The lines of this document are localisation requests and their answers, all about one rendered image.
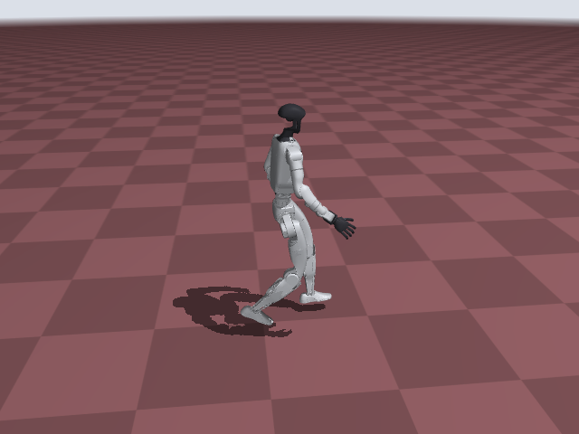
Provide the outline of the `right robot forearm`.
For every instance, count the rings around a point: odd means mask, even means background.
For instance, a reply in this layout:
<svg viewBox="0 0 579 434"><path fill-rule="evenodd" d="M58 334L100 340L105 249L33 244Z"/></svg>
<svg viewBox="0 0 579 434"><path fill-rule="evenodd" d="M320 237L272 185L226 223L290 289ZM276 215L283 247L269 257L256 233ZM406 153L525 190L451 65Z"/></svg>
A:
<svg viewBox="0 0 579 434"><path fill-rule="evenodd" d="M335 215L330 212L327 207L322 206L321 202L317 200L317 197L311 192L308 186L303 185L299 189L299 193L304 199L305 206L310 208L319 217L322 217L329 222L332 222Z"/></svg>

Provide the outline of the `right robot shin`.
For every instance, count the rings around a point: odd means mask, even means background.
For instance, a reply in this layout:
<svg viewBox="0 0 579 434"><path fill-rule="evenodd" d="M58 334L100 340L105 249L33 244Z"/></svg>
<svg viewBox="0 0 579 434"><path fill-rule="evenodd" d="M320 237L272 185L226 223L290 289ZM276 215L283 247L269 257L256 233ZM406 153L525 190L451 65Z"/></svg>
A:
<svg viewBox="0 0 579 434"><path fill-rule="evenodd" d="M299 283L299 277L295 273L290 273L285 278L278 278L272 286L269 287L266 294L253 305L252 309L255 310L252 310L252 312L258 314L261 310L270 306L271 303L273 304L283 299L300 285L301 282Z"/></svg>

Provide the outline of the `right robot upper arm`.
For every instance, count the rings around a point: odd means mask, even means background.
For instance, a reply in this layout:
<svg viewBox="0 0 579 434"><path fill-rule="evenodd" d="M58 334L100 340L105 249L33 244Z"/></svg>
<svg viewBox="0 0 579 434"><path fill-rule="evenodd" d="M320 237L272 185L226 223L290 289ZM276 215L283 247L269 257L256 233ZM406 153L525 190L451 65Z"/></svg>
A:
<svg viewBox="0 0 579 434"><path fill-rule="evenodd" d="M301 150L295 146L289 146L286 148L286 161L289 165L291 180L293 184L294 194L299 198L303 199L299 193L299 189L303 186L304 171L303 171L303 155ZM309 188L310 189L310 188Z"/></svg>

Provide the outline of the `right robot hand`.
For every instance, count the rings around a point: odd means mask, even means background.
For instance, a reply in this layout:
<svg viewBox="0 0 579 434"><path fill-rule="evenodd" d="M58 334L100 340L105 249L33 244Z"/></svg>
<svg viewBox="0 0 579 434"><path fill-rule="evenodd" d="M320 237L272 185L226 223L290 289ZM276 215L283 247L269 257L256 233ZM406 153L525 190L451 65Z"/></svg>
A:
<svg viewBox="0 0 579 434"><path fill-rule="evenodd" d="M331 211L330 211L331 212ZM333 212L332 212L333 213ZM356 229L356 227L350 223L348 223L347 221L351 221L353 222L354 220L352 218L343 218L343 217L337 217L337 215L335 213L333 213L335 215L334 219L332 220L332 222L329 222L328 220L324 219L323 220L327 223L329 223L330 225L334 224L336 230L338 232L341 232L341 234L348 240L348 237L343 233L343 231L345 233L347 233L349 235L349 237L351 237L351 233L349 231L347 231L346 229L350 230L352 233L355 233L351 228L349 228L348 226Z"/></svg>

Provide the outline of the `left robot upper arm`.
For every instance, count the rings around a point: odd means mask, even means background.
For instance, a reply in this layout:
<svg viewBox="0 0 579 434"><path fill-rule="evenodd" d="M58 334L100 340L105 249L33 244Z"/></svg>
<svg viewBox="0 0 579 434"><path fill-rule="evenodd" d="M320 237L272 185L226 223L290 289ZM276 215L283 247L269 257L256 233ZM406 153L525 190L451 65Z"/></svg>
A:
<svg viewBox="0 0 579 434"><path fill-rule="evenodd" d="M273 141L273 139L274 139L277 135L278 135L278 134L275 134L275 135L273 136L272 141ZM272 141L271 141L271 144L272 144ZM266 158L266 160L265 160L264 170L265 170L265 172L266 172L268 175L271 175L271 149L270 149L270 151L269 151L269 153L268 153L268 155L267 155L267 158Z"/></svg>

